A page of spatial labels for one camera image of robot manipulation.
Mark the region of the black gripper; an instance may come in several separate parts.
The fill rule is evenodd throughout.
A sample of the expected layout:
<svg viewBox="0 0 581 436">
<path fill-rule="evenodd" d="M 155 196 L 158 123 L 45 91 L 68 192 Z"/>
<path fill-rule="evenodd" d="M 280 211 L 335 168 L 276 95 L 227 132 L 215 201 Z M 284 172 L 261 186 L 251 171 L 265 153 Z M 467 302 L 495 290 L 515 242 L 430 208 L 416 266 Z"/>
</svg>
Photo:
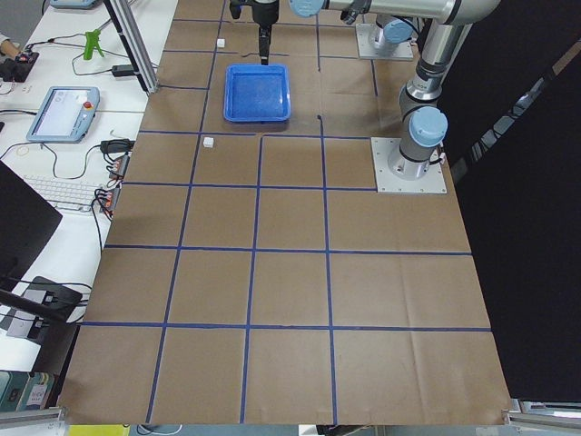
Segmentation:
<svg viewBox="0 0 581 436">
<path fill-rule="evenodd" d="M 251 9 L 252 19 L 256 24 L 276 24 L 278 22 L 278 0 L 231 0 L 229 10 L 233 19 L 239 19 L 244 6 Z M 258 37 L 259 57 L 261 64 L 268 64 L 271 47 L 271 26 L 260 26 Z"/>
</svg>

